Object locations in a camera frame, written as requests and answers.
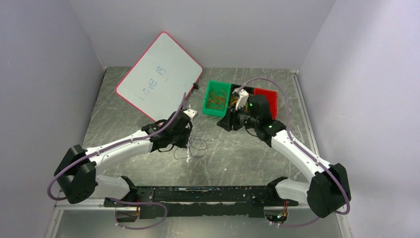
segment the black wire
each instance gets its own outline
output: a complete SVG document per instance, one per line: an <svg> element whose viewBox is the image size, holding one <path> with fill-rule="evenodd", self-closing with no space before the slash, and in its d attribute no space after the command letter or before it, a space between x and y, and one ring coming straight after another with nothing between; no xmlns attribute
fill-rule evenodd
<svg viewBox="0 0 420 238"><path fill-rule="evenodd" d="M251 135L251 136L255 136L256 138L258 138L258 136L251 134L251 133L248 131L248 129L247 129L247 128L245 128L245 130L248 132L248 134L249 134L249 135Z"/></svg>
<svg viewBox="0 0 420 238"><path fill-rule="evenodd" d="M196 148L193 144L194 144L194 142L197 142L197 141L199 141L201 144L205 144L205 148L204 149ZM203 139L201 139L200 137L195 136L194 138L192 138L192 136L190 135L190 137L188 138L188 144L189 144L189 146L187 148L182 148L184 151L185 150L188 151L188 156L177 158L175 156L176 151L179 149L179 147L177 147L175 149L175 151L173 152L173 158L176 159L176 160L188 159L190 157L193 157L193 158L202 158L206 154L207 143ZM203 154L202 155L199 155L199 156L193 155L191 148L193 148L194 150L196 150L195 154L197 153L197 151L203 151Z"/></svg>
<svg viewBox="0 0 420 238"><path fill-rule="evenodd" d="M167 120L166 119L161 119L161 120L156 121L154 124L158 125L158 124L161 124L162 122L165 122L165 121L167 121Z"/></svg>
<svg viewBox="0 0 420 238"><path fill-rule="evenodd" d="M157 151L159 151L159 152L168 152L168 151L171 151L173 149L173 146L174 145L172 145L172 147L169 150L160 150L160 149L157 149Z"/></svg>

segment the black motor joint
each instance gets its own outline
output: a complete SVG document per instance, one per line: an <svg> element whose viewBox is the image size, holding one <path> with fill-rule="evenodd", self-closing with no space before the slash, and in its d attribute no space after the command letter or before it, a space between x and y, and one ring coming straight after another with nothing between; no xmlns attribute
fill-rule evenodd
<svg viewBox="0 0 420 238"><path fill-rule="evenodd" d="M155 123L142 127L141 130L150 135L164 127L171 120L174 114L175 112L171 114L168 120L158 120ZM179 148L187 148L188 139L192 129L193 125L191 123L191 118L183 112L178 113L173 122L169 124L164 131L150 138L150 142L153 143L151 152L166 148L169 145L172 145L172 147L177 146Z"/></svg>
<svg viewBox="0 0 420 238"><path fill-rule="evenodd" d="M271 147L271 138L277 132L286 129L286 126L273 120L270 111L270 104L265 95L254 95L248 99L248 109L245 107L239 110L231 106L225 117L217 125L227 131L245 128L254 129L257 137Z"/></svg>

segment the plastic bin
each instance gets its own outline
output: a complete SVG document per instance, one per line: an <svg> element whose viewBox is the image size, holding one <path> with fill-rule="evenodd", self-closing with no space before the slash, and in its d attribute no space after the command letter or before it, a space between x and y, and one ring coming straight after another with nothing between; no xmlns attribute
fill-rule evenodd
<svg viewBox="0 0 420 238"><path fill-rule="evenodd" d="M224 117L230 101L231 84L209 81L203 101L203 114Z"/></svg>

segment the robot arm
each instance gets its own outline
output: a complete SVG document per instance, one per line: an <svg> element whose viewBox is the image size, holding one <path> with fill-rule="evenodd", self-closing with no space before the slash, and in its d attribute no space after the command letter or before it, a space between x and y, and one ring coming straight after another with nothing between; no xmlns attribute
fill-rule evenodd
<svg viewBox="0 0 420 238"><path fill-rule="evenodd" d="M191 121L197 115L195 110L188 109L179 113L164 131L156 134L174 114L168 120L148 124L132 135L102 146L87 149L82 149L80 145L71 147L58 166L55 176L74 161L86 155L92 156L57 179L67 201L75 204L88 197L113 197L136 201L137 189L129 178L113 178L102 174L111 166L136 155L147 154L169 145L186 148L192 130ZM154 135L150 138L138 139L152 134Z"/></svg>
<svg viewBox="0 0 420 238"><path fill-rule="evenodd" d="M257 137L269 147L284 154L309 181L297 182L286 177L276 181L275 189L281 199L290 199L308 204L312 211L324 218L346 204L344 196L331 177L322 168L328 170L338 179L340 185L349 198L350 187L346 169L341 164L332 165L319 158L298 141L286 126L278 120L273 120L269 110L269 103L264 95L254 95L248 98L244 90L238 93L237 105L232 106L226 116L217 125L227 131L239 130L242 127L255 130ZM244 107L248 103L249 111ZM314 162L309 155L317 159Z"/></svg>

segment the white wall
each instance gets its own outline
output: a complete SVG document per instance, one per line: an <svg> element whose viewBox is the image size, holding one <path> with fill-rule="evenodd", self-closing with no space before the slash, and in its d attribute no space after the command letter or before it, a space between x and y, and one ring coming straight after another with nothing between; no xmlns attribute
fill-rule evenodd
<svg viewBox="0 0 420 238"><path fill-rule="evenodd" d="M167 31L205 67L298 69L335 0L70 0L104 65Z"/></svg>
<svg viewBox="0 0 420 238"><path fill-rule="evenodd" d="M299 80L321 155L348 170L354 237L420 237L420 2L337 0Z"/></svg>
<svg viewBox="0 0 420 238"><path fill-rule="evenodd" d="M40 238L47 185L83 141L103 68L67 0L2 0L0 72L0 237Z"/></svg>

